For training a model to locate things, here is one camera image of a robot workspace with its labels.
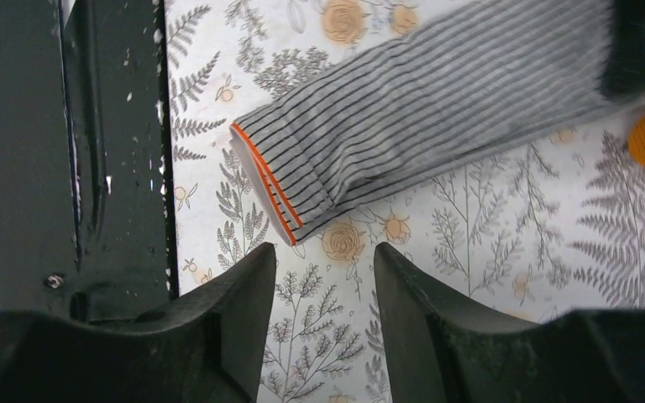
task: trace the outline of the white patterned surface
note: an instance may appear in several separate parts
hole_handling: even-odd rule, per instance
[[[181,291],[264,240],[277,244],[260,402],[391,402],[371,271],[383,241],[533,321],[577,306],[645,306],[645,170],[624,146],[645,107],[361,207],[298,247],[270,228],[228,149],[228,123],[461,3],[165,2]]]

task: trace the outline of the folded cloth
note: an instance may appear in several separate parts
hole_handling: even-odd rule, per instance
[[[290,245],[445,171],[629,107],[600,82],[612,0],[471,3],[234,120]]]

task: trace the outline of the black painted wood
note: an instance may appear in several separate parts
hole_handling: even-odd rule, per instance
[[[274,289],[264,243],[132,322],[0,313],[0,403],[256,401]]]
[[[645,402],[645,311],[572,311],[538,325],[375,252],[395,402]]]
[[[0,307],[68,315],[76,277],[56,2],[0,0]]]
[[[62,19],[0,0],[0,305],[129,319],[179,289],[164,9],[77,0]]]
[[[132,317],[178,291],[159,3],[78,0],[64,32],[88,321]]]

